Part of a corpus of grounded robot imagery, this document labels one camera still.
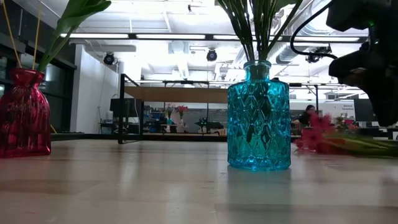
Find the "monitor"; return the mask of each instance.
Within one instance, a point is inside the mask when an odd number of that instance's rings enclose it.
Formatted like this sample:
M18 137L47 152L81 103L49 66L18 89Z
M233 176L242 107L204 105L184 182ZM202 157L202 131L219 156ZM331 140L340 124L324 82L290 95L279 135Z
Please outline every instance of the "monitor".
M120 99L111 99L111 111L113 111L113 116L118 117L119 116L119 102ZM140 110L141 110L141 100L136 100L136 105L134 105L134 98L127 98L124 99L124 113L123 117L128 117L128 118L136 118L138 117Z
M372 103L368 99L354 99L356 121L377 121Z

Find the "black cable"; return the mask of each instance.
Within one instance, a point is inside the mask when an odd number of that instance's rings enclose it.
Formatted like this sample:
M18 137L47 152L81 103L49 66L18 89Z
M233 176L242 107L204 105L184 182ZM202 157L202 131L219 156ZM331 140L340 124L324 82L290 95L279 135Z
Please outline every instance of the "black cable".
M301 29L303 29L308 23L310 23L312 20L314 20L314 18L316 18L317 16L319 16L321 13L323 13L325 10L327 10L332 4L333 4L334 0L331 0L326 6L324 6L323 8L321 8L318 12L316 12L314 15L312 15L311 17L309 17L305 22L303 22L303 24L301 24L297 30L293 33L292 38L290 39L290 48L293 50L293 52L295 52L296 54L299 55L307 55L307 56L319 56L319 57L330 57L333 59L337 59L337 56L334 56L332 54L326 54L326 53L315 53L315 52L301 52L299 50L297 50L294 47L294 39L296 38L297 34L300 32Z
M371 51L373 51L373 49L375 47L375 44L376 44L376 35L374 33L372 25L369 25L368 30L369 30L369 48L368 48L368 52L371 52Z

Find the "red glass vase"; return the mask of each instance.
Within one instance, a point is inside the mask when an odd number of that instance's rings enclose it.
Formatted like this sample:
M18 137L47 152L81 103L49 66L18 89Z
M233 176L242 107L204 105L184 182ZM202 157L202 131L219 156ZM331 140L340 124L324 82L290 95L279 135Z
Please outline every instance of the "red glass vase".
M0 99L0 157L49 155L50 106L38 89L44 74L14 68L12 91Z

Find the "dark hair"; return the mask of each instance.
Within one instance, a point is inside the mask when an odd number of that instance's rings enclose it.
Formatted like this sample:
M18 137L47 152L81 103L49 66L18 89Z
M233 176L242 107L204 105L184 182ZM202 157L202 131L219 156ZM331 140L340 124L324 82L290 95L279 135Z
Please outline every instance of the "dark hair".
M313 105L308 105L307 108L305 109L305 112L309 111L311 108L315 109L315 107Z

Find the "blue glass vase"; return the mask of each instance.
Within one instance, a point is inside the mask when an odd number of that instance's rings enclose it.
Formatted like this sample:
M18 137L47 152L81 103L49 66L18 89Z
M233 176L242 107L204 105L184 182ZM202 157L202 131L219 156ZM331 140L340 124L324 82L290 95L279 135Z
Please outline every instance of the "blue glass vase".
M271 63L244 64L246 81L228 88L228 162L238 168L290 166L289 85L269 80Z

